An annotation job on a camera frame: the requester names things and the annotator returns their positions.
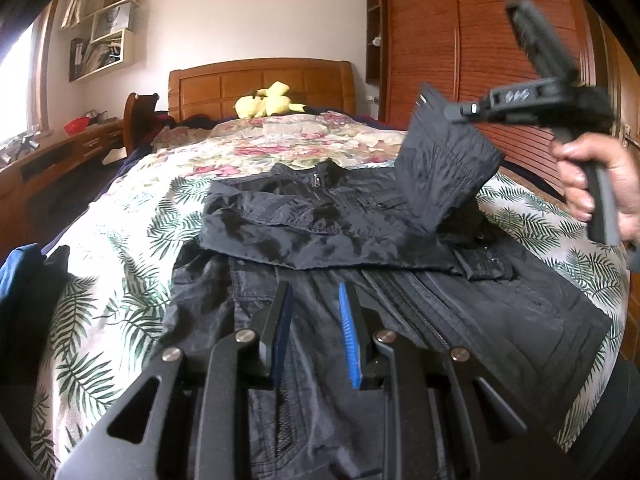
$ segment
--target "wooden headboard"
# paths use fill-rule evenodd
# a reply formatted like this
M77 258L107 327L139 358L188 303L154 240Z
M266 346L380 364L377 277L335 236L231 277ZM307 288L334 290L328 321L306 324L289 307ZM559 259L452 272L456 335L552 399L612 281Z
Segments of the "wooden headboard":
M275 81L289 85L287 96L294 103L355 113L351 63L272 57L173 70L169 74L169 114L178 122L195 114L207 114L214 120L231 117L239 97Z

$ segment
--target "white wall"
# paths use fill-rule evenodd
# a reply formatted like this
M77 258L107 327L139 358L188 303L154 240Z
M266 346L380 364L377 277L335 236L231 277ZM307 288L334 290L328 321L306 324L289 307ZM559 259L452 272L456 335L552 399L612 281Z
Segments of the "white wall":
M69 48L76 30L60 30L67 0L59 0L49 41L47 60L47 114L49 128L56 135L66 135L62 127L90 108L84 102L81 83L69 82Z
M157 92L167 109L171 70L252 57L317 57L353 63L356 100L365 104L366 0L140 0L135 64L86 82L82 111L122 116L130 92ZM64 72L68 71L68 40ZM68 91L69 83L60 85ZM78 90L73 88L74 97Z

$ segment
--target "wooden chair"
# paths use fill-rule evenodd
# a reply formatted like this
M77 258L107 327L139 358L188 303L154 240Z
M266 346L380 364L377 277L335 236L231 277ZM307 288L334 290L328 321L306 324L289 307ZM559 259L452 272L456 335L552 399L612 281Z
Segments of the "wooden chair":
M158 94L129 94L124 107L122 137L127 155L137 148L140 140L151 130L154 124L154 112Z

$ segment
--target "hand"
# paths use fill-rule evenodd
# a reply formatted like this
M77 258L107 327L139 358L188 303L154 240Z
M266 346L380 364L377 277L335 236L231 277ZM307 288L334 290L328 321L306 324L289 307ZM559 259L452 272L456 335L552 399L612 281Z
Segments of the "hand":
M620 237L640 242L640 178L631 155L620 142L601 134L582 134L566 144L553 140L549 151L558 161L569 212L583 222L591 219L593 197L586 190L587 177L574 162L596 160L609 170Z

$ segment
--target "bed sheet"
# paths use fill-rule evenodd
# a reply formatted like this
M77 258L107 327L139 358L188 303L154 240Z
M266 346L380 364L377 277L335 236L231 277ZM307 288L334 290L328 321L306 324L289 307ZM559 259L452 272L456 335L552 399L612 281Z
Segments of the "bed sheet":
M337 113L235 120L213 130L164 130L140 160L59 244L70 246L38 377L31 422L34 460L52 478L76 443L142 370L161 333L172 267L200 229L215 178L267 171L393 164L404 132L377 130ZM478 194L488 218L575 283L612 320L593 370L558 434L571 446L600 399L624 331L628 275L620 248L593 244L584 225L508 176Z

